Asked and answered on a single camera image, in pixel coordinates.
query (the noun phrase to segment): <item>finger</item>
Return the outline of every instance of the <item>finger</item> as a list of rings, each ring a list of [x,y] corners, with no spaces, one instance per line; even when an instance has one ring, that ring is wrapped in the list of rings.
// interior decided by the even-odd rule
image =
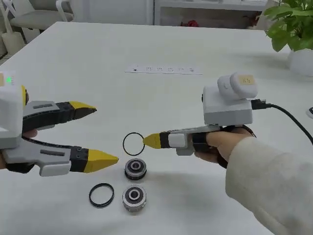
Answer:
[[[212,153],[195,152],[195,156],[211,163],[217,163],[217,155]]]
[[[23,136],[26,138],[34,138],[35,136],[37,136],[37,130],[32,130],[32,131],[28,131],[23,133]]]
[[[223,142],[232,138],[232,133],[225,131],[209,132],[206,134],[206,142],[209,146],[219,147]]]

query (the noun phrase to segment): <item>black rubber ring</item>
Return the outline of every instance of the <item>black rubber ring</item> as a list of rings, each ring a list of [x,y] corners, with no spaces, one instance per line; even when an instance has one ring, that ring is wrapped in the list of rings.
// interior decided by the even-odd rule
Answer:
[[[97,188],[100,188],[100,187],[108,187],[109,189],[111,189],[112,191],[112,196],[111,198],[105,202],[105,203],[102,203],[102,204],[97,204],[95,203],[92,199],[91,199],[91,195],[93,193],[93,191],[95,191]],[[97,184],[95,185],[89,192],[89,201],[90,203],[94,206],[94,207],[97,207],[97,208],[104,208],[106,206],[108,206],[112,201],[113,201],[113,198],[114,198],[114,189],[113,189],[113,186],[108,184],[108,183],[100,183],[100,184]]]
[[[138,156],[138,155],[139,155],[140,153],[142,153],[143,150],[145,149],[145,146],[146,146],[145,144],[143,144],[142,150],[141,150],[139,153],[137,153],[137,154],[131,154],[131,153],[127,152],[126,149],[125,149],[125,140],[126,140],[126,138],[127,138],[128,136],[130,136],[130,135],[133,135],[133,134],[139,135],[139,136],[142,137],[142,139],[144,139],[144,137],[143,137],[140,133],[138,133],[138,132],[131,132],[131,133],[128,133],[128,134],[124,137],[124,139],[123,139],[123,150],[124,150],[125,153],[127,153],[127,154],[130,155],[130,156]]]

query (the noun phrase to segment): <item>yellow label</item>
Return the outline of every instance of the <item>yellow label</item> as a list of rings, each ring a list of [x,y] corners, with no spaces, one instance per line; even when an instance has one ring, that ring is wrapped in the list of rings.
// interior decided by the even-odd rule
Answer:
[[[255,81],[252,75],[239,75],[239,82],[242,85],[254,85]]]
[[[3,76],[3,73],[1,72],[0,73],[0,87],[3,87],[4,86],[4,76]]]

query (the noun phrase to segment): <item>black cable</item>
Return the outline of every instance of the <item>black cable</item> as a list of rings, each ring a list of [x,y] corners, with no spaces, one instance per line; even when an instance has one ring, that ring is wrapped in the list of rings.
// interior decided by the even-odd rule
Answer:
[[[309,140],[311,141],[312,145],[313,145],[313,137],[311,136],[311,134],[307,131],[307,129],[305,129],[305,127],[291,114],[289,113],[286,109],[275,105],[275,104],[266,104],[267,108],[275,108],[278,109],[280,111],[282,111],[284,114],[286,114],[288,117],[291,118],[291,120],[304,132],[304,134],[309,138]]]

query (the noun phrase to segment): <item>white tabletop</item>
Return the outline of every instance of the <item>white tabletop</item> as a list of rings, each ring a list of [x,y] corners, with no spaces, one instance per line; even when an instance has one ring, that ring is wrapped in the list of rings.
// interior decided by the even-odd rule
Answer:
[[[225,194],[225,170],[173,149],[146,147],[148,173],[140,182],[146,207],[135,216],[122,205],[131,184],[124,176],[124,136],[146,136],[203,125],[201,93],[221,75],[254,74],[259,97],[285,107],[313,133],[305,111],[313,106],[313,82],[286,68],[288,50],[276,53],[262,31],[56,23],[0,67],[15,70],[32,100],[78,100],[96,114],[41,131],[41,141],[100,149],[120,158],[92,174],[42,178],[0,172],[1,235],[269,235],[253,214]],[[199,66],[203,76],[125,73],[133,63]],[[268,144],[297,154],[312,146],[292,121],[276,110],[254,111],[251,128]],[[140,149],[139,140],[128,147]],[[88,201],[100,182],[114,186],[105,209]]]

